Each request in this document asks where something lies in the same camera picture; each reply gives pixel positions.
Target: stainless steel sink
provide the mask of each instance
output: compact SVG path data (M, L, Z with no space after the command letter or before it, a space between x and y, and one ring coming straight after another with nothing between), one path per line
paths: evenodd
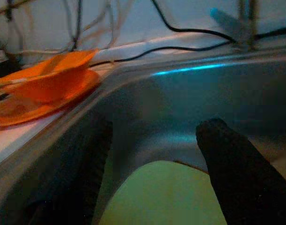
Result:
M212 117L247 135L272 162L286 155L286 50L121 66L0 164L0 221L7 218L2 208L24 207L69 185L100 117L113 122L112 193L156 160L206 171L195 127Z

